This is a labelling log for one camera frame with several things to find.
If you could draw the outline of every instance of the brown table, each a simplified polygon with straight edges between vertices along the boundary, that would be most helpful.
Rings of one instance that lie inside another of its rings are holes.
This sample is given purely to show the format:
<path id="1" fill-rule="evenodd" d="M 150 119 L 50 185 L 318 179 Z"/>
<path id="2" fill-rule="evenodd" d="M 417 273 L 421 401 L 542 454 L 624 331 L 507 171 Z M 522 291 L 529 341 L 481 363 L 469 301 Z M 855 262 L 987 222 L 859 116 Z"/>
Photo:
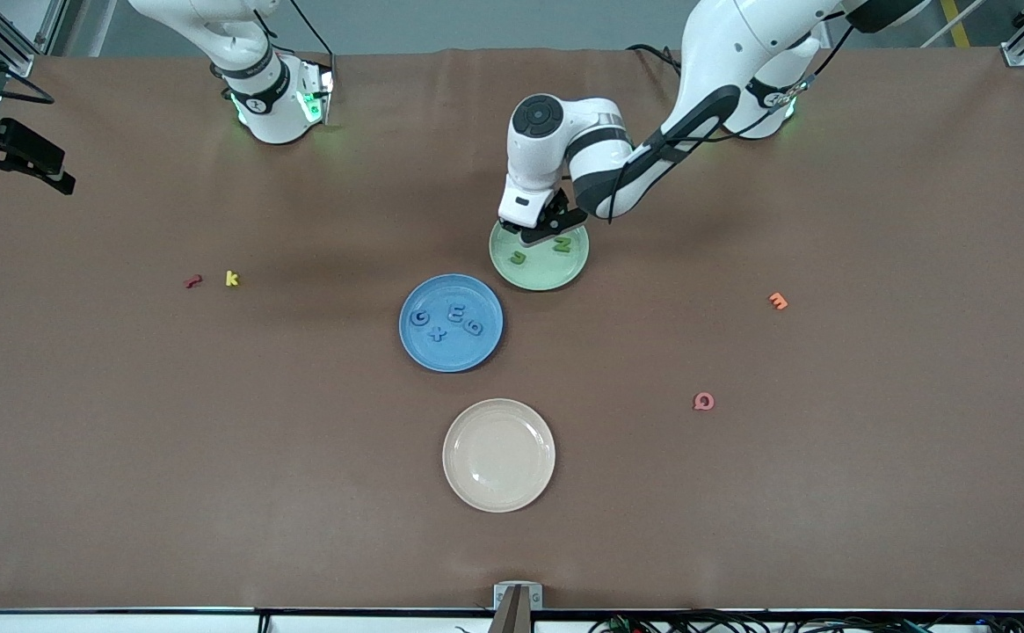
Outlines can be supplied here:
<path id="1" fill-rule="evenodd" d="M 0 176 L 0 605 L 472 605 L 528 578 L 555 607 L 1024 608 L 1024 70 L 844 52 L 776 139 L 592 223 L 547 294 L 487 261 L 507 117 L 600 93 L 643 137 L 668 68 L 340 73 L 335 126 L 289 146 L 239 127 L 205 59 L 42 59 L 58 104 L 6 104 L 78 192 Z M 396 333 L 449 271 L 507 320 L 463 376 Z M 439 463 L 494 396 L 559 452 L 511 514 Z"/>

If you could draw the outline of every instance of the green plate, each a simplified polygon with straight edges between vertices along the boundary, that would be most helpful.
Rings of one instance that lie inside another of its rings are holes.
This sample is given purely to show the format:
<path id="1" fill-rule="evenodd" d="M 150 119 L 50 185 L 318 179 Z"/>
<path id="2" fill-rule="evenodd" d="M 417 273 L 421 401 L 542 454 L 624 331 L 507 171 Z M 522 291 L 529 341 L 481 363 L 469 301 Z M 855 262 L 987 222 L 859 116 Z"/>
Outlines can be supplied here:
<path id="1" fill-rule="evenodd" d="M 505 231 L 497 221 L 487 237 L 487 255 L 501 277 L 528 291 L 553 291 L 569 284 L 585 268 L 589 233 L 584 226 L 551 240 L 524 247 L 519 236 Z"/>

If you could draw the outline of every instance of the yellow stripe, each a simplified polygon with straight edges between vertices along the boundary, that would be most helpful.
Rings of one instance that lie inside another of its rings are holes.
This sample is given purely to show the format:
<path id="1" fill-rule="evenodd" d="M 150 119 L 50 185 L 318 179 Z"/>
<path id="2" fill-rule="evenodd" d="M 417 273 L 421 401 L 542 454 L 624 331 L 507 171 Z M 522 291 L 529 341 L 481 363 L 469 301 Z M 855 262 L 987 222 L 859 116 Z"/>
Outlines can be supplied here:
<path id="1" fill-rule="evenodd" d="M 957 4 L 953 0 L 941 0 L 941 10 L 945 12 L 945 22 L 952 22 L 954 16 L 957 16 Z M 957 48 L 969 48 L 969 35 L 965 33 L 965 25 L 957 24 L 953 28 L 949 29 L 949 35 L 952 36 L 952 44 Z"/>

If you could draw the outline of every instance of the white robot link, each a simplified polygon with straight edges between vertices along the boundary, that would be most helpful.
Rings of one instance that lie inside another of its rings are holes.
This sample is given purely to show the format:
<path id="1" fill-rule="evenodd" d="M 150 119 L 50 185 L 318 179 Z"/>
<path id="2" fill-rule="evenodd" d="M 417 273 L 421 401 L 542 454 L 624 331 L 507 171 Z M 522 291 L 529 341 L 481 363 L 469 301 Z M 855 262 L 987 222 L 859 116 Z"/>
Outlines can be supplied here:
<path id="1" fill-rule="evenodd" d="M 265 143 L 289 143 L 327 118 L 332 69 L 275 52 L 258 16 L 279 0 L 129 0 L 133 8 L 175 31 L 211 58 L 239 121 Z"/>
<path id="2" fill-rule="evenodd" d="M 853 28 L 877 33 L 926 4 L 844 0 L 841 7 Z M 837 0 L 699 0 L 684 28 L 675 108 L 636 149 L 611 100 L 527 96 L 508 123 L 501 225 L 531 245 L 589 214 L 612 220 L 720 126 L 755 139 L 776 132 L 812 83 L 804 74 L 820 41 L 808 33 L 837 7 Z M 559 187 L 563 162 L 579 208 L 568 208 Z"/>

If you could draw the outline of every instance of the blue plate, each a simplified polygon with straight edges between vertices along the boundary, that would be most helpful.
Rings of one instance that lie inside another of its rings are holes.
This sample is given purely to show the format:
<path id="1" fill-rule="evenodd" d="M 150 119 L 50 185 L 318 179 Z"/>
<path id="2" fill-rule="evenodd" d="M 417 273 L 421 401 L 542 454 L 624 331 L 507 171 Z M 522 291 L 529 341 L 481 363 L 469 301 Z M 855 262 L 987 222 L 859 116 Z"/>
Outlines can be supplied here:
<path id="1" fill-rule="evenodd" d="M 402 347 L 435 372 L 463 372 L 483 363 L 504 333 L 504 308 L 483 282 L 439 276 L 414 289 L 398 316 Z"/>

